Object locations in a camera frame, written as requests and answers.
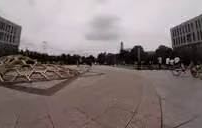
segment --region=building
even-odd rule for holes
[[[120,43],[120,50],[121,51],[124,50],[124,43],[123,42]]]
[[[0,17],[0,57],[5,51],[18,50],[21,26]]]
[[[170,29],[172,47],[186,58],[202,59],[202,14]]]

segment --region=tower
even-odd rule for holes
[[[124,43],[123,42],[120,43],[120,50],[121,51],[124,50]]]

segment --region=sky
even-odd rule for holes
[[[49,54],[171,47],[170,28],[201,13],[202,0],[0,0],[0,16],[22,26],[20,48]]]

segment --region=wooden lattice structure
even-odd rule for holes
[[[34,82],[66,79],[79,72],[62,65],[41,64],[22,55],[0,58],[0,82]]]

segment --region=pole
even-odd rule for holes
[[[138,70],[140,69],[141,66],[141,49],[138,47]]]
[[[140,50],[140,47],[138,47],[138,62],[141,61],[141,50]]]

